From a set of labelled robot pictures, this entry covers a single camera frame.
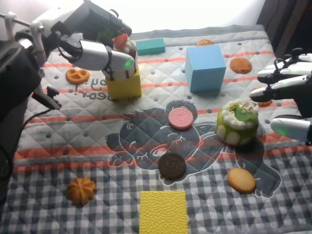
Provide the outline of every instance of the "quilted mat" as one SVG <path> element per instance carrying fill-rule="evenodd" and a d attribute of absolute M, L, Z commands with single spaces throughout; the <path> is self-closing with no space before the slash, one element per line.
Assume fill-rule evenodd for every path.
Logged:
<path fill-rule="evenodd" d="M 0 233 L 139 233 L 141 191 L 185 191 L 188 233 L 307 233 L 312 230 L 312 150 L 274 133 L 270 120 L 299 114 L 293 100 L 273 101 L 259 110 L 252 147 L 232 149 L 215 134 L 217 113 L 228 101 L 247 98 L 258 71 L 273 64 L 272 46 L 262 26 L 134 34 L 134 41 L 164 38 L 166 52 L 140 56 L 142 97 L 111 99 L 101 72 L 75 86 L 65 79 L 71 64 L 53 52 L 42 68 L 42 85 L 60 91 L 60 111 L 33 119 L 24 129 L 15 170 L 2 207 Z M 189 92 L 186 48 L 200 39 L 218 44 L 227 64 L 221 92 Z M 236 74 L 232 58 L 253 69 Z M 189 109 L 194 124 L 178 131 L 168 124 L 176 107 Z M 45 110 L 29 99 L 25 118 Z M 157 162 L 165 152 L 181 154 L 185 175 L 169 181 Z M 249 170 L 256 191 L 241 195 L 227 182 L 231 168 Z M 84 206 L 66 198 L 76 177 L 96 183 Z"/>

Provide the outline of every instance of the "cartoon bear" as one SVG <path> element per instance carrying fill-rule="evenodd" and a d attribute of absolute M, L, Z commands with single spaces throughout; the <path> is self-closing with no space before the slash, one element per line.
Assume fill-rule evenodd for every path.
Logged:
<path fill-rule="evenodd" d="M 194 121 L 197 119 L 196 107 L 186 101 L 172 101 L 166 109 L 152 108 L 131 114 L 123 114 L 126 120 L 118 133 L 106 137 L 107 146 L 115 152 L 109 159 L 110 165 L 120 166 L 131 164 L 145 170 L 157 170 L 158 160 L 165 153 L 177 153 L 184 157 L 186 172 L 178 181 L 188 175 L 208 169 L 218 158 L 221 150 L 230 149 L 215 133 L 214 122 L 193 124 L 185 131 L 177 130 L 168 123 L 170 111 L 182 107 L 190 110 Z M 230 149 L 236 153 L 236 162 L 239 167 L 254 172 L 255 168 L 267 169 L 274 178 L 280 178 L 277 171 L 263 163 L 264 146 L 261 140 L 254 141 L 254 150 L 244 152 L 243 147 Z M 265 176 L 254 172 L 255 176 Z M 163 179 L 165 185 L 175 181 Z M 257 186 L 258 195 L 269 197 L 272 190 L 268 186 Z"/>

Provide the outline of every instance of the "green rectangular block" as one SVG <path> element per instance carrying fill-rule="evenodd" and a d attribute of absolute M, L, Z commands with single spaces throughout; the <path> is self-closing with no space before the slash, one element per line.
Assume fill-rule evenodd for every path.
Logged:
<path fill-rule="evenodd" d="M 155 55 L 166 51 L 163 38 L 137 41 L 136 49 L 138 55 Z"/>

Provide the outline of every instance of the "golden cookie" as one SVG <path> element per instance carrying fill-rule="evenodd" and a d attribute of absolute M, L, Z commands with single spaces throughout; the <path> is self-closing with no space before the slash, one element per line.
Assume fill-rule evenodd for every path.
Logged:
<path fill-rule="evenodd" d="M 85 205 L 93 199 L 96 184 L 88 178 L 76 178 L 67 189 L 67 197 L 73 201 L 74 205 Z"/>
<path fill-rule="evenodd" d="M 271 103 L 272 103 L 272 99 L 269 101 L 265 101 L 265 102 L 258 102 L 258 105 L 261 107 L 264 107 L 264 106 L 269 106 Z"/>
<path fill-rule="evenodd" d="M 228 182 L 232 188 L 242 194 L 250 194 L 255 190 L 253 175 L 243 168 L 233 168 L 228 173 Z"/>
<path fill-rule="evenodd" d="M 79 71 L 76 69 L 69 69 L 65 76 L 67 81 L 71 84 L 82 84 L 89 79 L 90 73 L 85 69 Z"/>
<path fill-rule="evenodd" d="M 252 70 L 253 66 L 245 58 L 234 58 L 230 62 L 230 68 L 236 73 L 246 74 Z"/>
<path fill-rule="evenodd" d="M 203 39 L 197 42 L 197 46 L 202 46 L 202 45 L 213 45 L 214 43 L 211 40 Z"/>

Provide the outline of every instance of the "metal rod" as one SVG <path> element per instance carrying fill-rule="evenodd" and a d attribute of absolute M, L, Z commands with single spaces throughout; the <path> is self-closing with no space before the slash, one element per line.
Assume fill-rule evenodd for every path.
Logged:
<path fill-rule="evenodd" d="M 4 17 L 5 17 L 5 14 L 0 13 L 0 17 L 1 17 L 1 18 L 4 18 Z M 19 20 L 19 19 L 13 19 L 13 22 L 14 22 L 14 23 L 21 24 L 21 25 L 26 26 L 26 27 L 30 27 L 30 24 L 29 24 L 29 23 L 24 22 L 24 21 L 21 21 L 21 20 Z"/>

